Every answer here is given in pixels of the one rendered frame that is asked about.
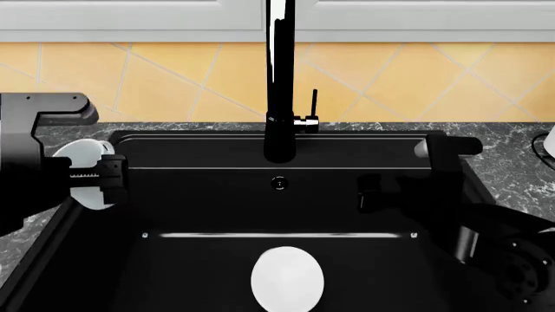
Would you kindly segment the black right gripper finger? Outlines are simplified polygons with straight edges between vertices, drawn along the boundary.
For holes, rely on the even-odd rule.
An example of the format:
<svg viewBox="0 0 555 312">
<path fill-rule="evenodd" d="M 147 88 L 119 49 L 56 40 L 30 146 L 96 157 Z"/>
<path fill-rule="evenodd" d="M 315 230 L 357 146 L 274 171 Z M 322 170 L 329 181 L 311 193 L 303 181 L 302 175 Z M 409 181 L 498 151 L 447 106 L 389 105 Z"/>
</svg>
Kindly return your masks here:
<svg viewBox="0 0 555 312">
<path fill-rule="evenodd" d="M 382 176 L 379 173 L 367 173 L 356 179 L 357 194 L 369 195 L 382 192 Z"/>
<path fill-rule="evenodd" d="M 357 200 L 357 210 L 360 213 L 373 213 L 383 210 L 380 193 L 359 193 L 357 194 Z"/>
</svg>

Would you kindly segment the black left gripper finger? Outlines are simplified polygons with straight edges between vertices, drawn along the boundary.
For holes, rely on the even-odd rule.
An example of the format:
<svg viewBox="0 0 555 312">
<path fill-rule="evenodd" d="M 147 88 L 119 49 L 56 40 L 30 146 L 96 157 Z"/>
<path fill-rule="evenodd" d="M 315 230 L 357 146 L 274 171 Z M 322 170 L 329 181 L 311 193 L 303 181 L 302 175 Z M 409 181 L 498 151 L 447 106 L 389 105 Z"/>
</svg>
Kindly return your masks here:
<svg viewBox="0 0 555 312">
<path fill-rule="evenodd" d="M 123 181 L 108 181 L 101 184 L 104 205 L 123 205 L 128 200 L 127 185 Z"/>
<path fill-rule="evenodd" d="M 100 159 L 100 178 L 103 180 L 127 177 L 127 158 L 123 155 L 102 155 Z"/>
</svg>

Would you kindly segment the black kitchen sink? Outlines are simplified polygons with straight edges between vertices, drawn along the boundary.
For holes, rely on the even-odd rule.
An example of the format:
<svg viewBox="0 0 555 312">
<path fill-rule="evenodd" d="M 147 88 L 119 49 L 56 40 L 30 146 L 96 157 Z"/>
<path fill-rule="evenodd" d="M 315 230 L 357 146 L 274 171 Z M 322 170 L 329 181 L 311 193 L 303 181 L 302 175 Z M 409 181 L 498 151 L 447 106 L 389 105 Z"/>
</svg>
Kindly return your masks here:
<svg viewBox="0 0 555 312">
<path fill-rule="evenodd" d="M 294 160 L 275 164 L 258 132 L 115 132 L 127 202 L 60 207 L 0 289 L 0 312 L 264 312 L 251 271 L 280 246 L 323 270 L 310 312 L 507 312 L 489 278 L 414 220 L 357 210 L 359 176 L 430 168 L 414 153 L 425 137 L 302 134 Z"/>
</svg>

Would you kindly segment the white oval bowl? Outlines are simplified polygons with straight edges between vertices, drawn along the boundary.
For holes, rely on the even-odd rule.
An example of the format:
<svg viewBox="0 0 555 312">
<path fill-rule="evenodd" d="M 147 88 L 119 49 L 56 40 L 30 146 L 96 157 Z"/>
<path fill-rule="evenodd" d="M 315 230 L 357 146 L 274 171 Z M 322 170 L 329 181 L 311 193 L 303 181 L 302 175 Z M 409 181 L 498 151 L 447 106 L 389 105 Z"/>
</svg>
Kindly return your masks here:
<svg viewBox="0 0 555 312">
<path fill-rule="evenodd" d="M 251 292 L 266 312 L 310 312 L 322 298 L 323 290 L 320 264 L 296 247 L 268 249 L 251 272 Z"/>
</svg>

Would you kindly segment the white round dish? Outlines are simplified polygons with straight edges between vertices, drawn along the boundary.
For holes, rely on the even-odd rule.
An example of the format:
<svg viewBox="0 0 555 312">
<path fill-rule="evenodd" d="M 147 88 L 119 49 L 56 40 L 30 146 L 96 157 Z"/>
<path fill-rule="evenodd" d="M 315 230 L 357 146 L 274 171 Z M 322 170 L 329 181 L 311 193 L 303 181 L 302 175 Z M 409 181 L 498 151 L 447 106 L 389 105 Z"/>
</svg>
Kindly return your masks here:
<svg viewBox="0 0 555 312">
<path fill-rule="evenodd" d="M 70 168 L 92 168 L 102 155 L 114 155 L 113 146 L 107 141 L 83 139 L 75 140 L 61 147 L 54 158 L 70 158 Z M 104 210 L 113 205 L 105 205 L 99 186 L 76 187 L 70 189 L 70 196 L 80 205 L 90 210 Z"/>
</svg>

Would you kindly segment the white vessel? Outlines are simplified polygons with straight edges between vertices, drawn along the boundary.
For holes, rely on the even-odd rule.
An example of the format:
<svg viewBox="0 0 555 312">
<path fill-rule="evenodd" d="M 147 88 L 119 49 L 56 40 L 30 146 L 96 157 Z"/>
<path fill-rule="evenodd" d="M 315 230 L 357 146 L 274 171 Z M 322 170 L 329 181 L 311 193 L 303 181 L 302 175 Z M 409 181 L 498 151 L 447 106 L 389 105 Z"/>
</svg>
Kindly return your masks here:
<svg viewBox="0 0 555 312">
<path fill-rule="evenodd" d="M 546 135 L 543 148 L 548 155 L 555 159 L 555 127 Z"/>
</svg>

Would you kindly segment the black tall faucet spout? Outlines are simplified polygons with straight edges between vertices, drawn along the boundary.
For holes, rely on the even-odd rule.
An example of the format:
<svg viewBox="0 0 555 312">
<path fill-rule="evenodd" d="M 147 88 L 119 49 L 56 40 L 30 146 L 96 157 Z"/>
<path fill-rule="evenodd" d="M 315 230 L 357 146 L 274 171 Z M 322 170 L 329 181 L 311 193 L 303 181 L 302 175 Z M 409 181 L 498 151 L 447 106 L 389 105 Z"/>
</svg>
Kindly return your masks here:
<svg viewBox="0 0 555 312">
<path fill-rule="evenodd" d="M 267 113 L 264 157 L 287 163 L 296 155 L 293 82 L 296 0 L 265 0 Z"/>
</svg>

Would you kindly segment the white cabinet door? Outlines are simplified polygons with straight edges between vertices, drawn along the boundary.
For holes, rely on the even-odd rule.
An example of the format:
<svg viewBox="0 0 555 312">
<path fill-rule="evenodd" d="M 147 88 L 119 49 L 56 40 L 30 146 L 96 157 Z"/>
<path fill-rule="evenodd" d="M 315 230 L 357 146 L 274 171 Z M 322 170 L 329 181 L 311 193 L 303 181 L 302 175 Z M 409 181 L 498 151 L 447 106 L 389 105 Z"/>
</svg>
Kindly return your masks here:
<svg viewBox="0 0 555 312">
<path fill-rule="evenodd" d="M 0 0 L 0 42 L 264 42 L 263 0 Z"/>
<path fill-rule="evenodd" d="M 555 42 L 555 0 L 297 0 L 299 42 Z"/>
</svg>

